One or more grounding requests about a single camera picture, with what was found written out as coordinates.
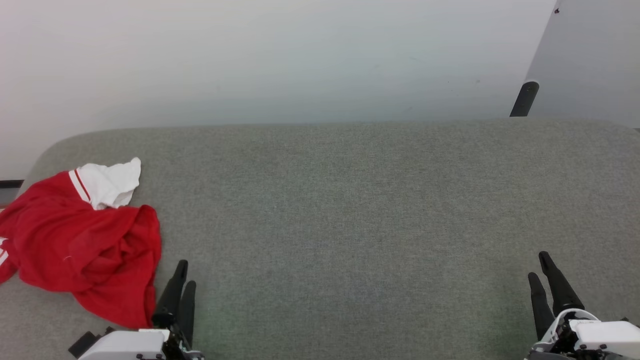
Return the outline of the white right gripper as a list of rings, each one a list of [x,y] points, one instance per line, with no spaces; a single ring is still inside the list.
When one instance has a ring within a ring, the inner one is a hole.
[[[626,319],[601,321],[585,305],[547,251],[538,259],[547,277],[552,310],[539,276],[530,272],[528,283],[538,342],[526,360],[638,360],[640,329]]]

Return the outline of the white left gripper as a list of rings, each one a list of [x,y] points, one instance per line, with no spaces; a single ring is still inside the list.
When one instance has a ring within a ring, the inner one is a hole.
[[[154,328],[87,332],[77,340],[78,360],[205,360],[192,348],[197,283],[185,285],[188,268],[185,259],[176,265],[151,315]]]

